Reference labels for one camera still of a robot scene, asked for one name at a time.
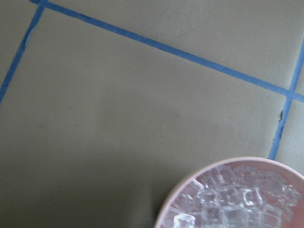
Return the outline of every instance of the blue tape line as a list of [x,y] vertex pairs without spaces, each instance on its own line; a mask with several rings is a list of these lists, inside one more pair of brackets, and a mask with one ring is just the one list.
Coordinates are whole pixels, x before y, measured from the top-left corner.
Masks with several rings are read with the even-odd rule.
[[25,35],[22,39],[22,42],[21,42],[21,44],[20,44],[20,46],[19,46],[19,48],[18,48],[18,50],[17,50],[17,52],[14,56],[14,59],[13,59],[11,65],[10,65],[10,68],[9,68],[9,70],[8,70],[8,72],[7,72],[7,74],[4,78],[4,81],[3,81],[3,83],[0,87],[0,104],[1,104],[1,102],[4,98],[4,96],[5,96],[5,93],[6,93],[8,87],[10,85],[10,82],[11,82],[11,80],[12,80],[12,78],[13,78],[15,72],[16,72],[18,64],[19,64],[19,62],[22,58],[22,55],[23,55],[23,53],[25,51],[25,48],[28,44],[28,41],[30,39],[30,36],[34,31],[35,26],[37,25],[44,8],[47,5],[47,2],[48,2],[48,0],[41,0],[40,3],[38,4],[38,8],[37,8],[37,10],[34,14],[34,17],[31,21],[31,23],[29,24],[28,30],[26,31],[26,33],[25,33]]
[[214,69],[214,70],[217,70],[219,72],[225,73],[227,75],[239,78],[239,79],[244,80],[246,82],[249,82],[249,83],[258,85],[260,87],[269,89],[269,90],[274,91],[276,93],[279,93],[279,94],[282,94],[282,95],[286,95],[287,94],[287,90],[286,89],[281,88],[279,86],[276,86],[274,84],[271,84],[269,82],[263,81],[261,79],[258,79],[258,78],[252,77],[252,76],[249,76],[247,74],[243,74],[243,73],[238,72],[236,70],[230,69],[230,68],[228,68],[226,66],[222,66],[220,64],[211,62],[211,61],[206,60],[204,58],[201,58],[201,57],[189,54],[189,53],[187,53],[185,51],[176,49],[174,47],[170,47],[168,45],[165,45],[163,43],[160,43],[160,42],[157,42],[155,40],[149,39],[147,37],[144,37],[144,36],[138,35],[136,33],[127,31],[127,30],[125,30],[123,28],[119,28],[117,26],[105,23],[103,21],[100,21],[100,20],[88,17],[88,16],[83,15],[81,13],[77,13],[77,12],[71,10],[71,9],[67,9],[65,7],[56,5],[56,4],[51,3],[51,2],[49,2],[47,4],[47,8],[50,9],[50,10],[54,10],[56,12],[60,12],[62,14],[65,14],[67,16],[71,16],[71,17],[80,19],[80,20],[82,20],[82,21],[84,21],[86,23],[89,23],[89,24],[95,25],[97,27],[106,29],[108,31],[114,32],[114,33],[119,34],[121,36],[124,36],[124,37],[130,38],[130,39],[136,40],[138,42],[144,43],[144,44],[149,45],[151,47],[158,48],[158,49],[163,50],[165,52],[168,52],[168,53],[171,53],[173,55],[179,56],[181,58],[187,59],[187,60],[189,60],[191,62],[198,63],[198,64],[203,65],[205,67],[209,67],[211,69]]
[[294,94],[294,100],[301,101],[304,103],[304,96],[300,94]]
[[284,129],[286,120],[288,118],[288,114],[289,114],[289,110],[290,110],[290,106],[291,106],[291,103],[293,101],[293,98],[297,97],[297,98],[301,99],[301,96],[297,95],[295,93],[295,89],[296,89],[296,86],[297,86],[298,81],[299,81],[301,69],[302,69],[302,66],[303,66],[303,61],[304,61],[304,40],[302,41],[302,46],[301,46],[301,49],[300,49],[300,53],[299,53],[297,63],[295,65],[293,78],[291,80],[289,90],[287,92],[285,104],[284,104],[284,107],[283,107],[282,120],[279,122],[279,124],[277,126],[276,133],[275,133],[275,138],[274,138],[272,148],[270,150],[270,154],[269,154],[269,157],[268,157],[271,160],[274,160],[276,158],[277,150],[279,148],[279,144],[280,144],[280,141],[281,141],[281,136],[282,136],[282,133],[283,133],[283,129]]

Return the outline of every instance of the gray floor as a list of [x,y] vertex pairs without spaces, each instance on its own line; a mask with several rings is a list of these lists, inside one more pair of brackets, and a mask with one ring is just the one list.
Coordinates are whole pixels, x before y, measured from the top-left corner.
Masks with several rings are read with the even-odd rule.
[[[51,2],[286,93],[299,66],[301,0]],[[36,9],[0,3],[1,81]],[[296,92],[276,160],[304,174],[303,72]],[[0,106],[0,226],[152,227],[189,172],[267,158],[286,100],[254,80],[44,9]]]

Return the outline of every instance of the dark spot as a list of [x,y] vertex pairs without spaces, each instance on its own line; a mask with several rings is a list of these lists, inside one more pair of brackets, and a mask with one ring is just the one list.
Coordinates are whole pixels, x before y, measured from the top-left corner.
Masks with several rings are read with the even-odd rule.
[[280,113],[280,120],[279,120],[279,122],[281,122],[282,120],[283,120],[283,110]]
[[80,14],[80,13],[75,14],[75,17],[80,19],[80,20],[83,20],[83,21],[87,21],[87,20],[91,19],[90,17],[88,17],[84,14]]
[[280,138],[282,138],[283,129],[284,129],[284,127],[282,127],[282,129],[281,129]]

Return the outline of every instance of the bowl rim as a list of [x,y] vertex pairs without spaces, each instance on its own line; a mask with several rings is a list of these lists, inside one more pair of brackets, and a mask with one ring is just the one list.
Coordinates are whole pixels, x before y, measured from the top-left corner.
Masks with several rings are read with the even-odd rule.
[[165,212],[167,211],[168,207],[171,205],[171,203],[173,202],[173,199],[176,198],[178,196],[178,194],[180,193],[181,190],[183,190],[185,188],[185,186],[193,179],[195,179],[199,174],[202,174],[204,172],[206,172],[207,170],[210,170],[212,168],[215,168],[219,165],[225,165],[227,163],[232,163],[232,162],[241,162],[241,161],[258,161],[258,162],[266,162],[266,163],[270,163],[273,165],[277,165],[280,166],[281,168],[284,168],[290,172],[292,172],[293,174],[297,175],[298,177],[300,177],[303,181],[304,181],[304,176],[301,175],[299,172],[295,171],[294,169],[290,168],[287,165],[284,165],[282,163],[276,162],[274,160],[270,160],[267,158],[260,158],[260,157],[235,157],[235,158],[229,158],[229,159],[225,159],[225,160],[221,160],[221,161],[217,161],[215,163],[212,163],[208,166],[205,166],[204,168],[200,168],[192,173],[190,173],[189,175],[185,176],[184,178],[182,178],[174,187],[173,189],[170,191],[170,193],[168,194],[168,196],[166,197],[165,201],[163,202],[160,212],[158,213],[157,216],[157,220],[155,222],[155,226],[154,228],[159,228],[161,225],[161,221],[163,220],[164,216],[165,216]]

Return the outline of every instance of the pink bowl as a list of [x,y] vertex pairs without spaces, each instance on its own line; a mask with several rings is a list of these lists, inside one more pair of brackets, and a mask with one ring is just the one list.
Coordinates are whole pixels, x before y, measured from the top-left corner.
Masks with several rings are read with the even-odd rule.
[[278,163],[276,161],[272,161],[265,158],[256,158],[256,157],[240,157],[240,158],[232,158],[223,160],[212,165],[209,165],[203,169],[200,169],[189,176],[185,177],[181,180],[174,189],[170,192],[167,199],[163,203],[161,211],[158,215],[156,224],[154,228],[161,228],[161,223],[168,211],[169,206],[174,202],[179,193],[195,178],[205,173],[206,171],[213,169],[220,165],[227,165],[231,168],[239,166],[241,164],[249,165],[251,167],[256,168],[257,170],[272,170],[276,171],[280,174],[288,184],[292,184],[297,191],[303,196],[300,202],[296,205],[296,207],[291,207],[294,212],[294,217],[288,223],[284,223],[282,228],[301,228],[304,227],[304,176],[291,169],[290,167]]

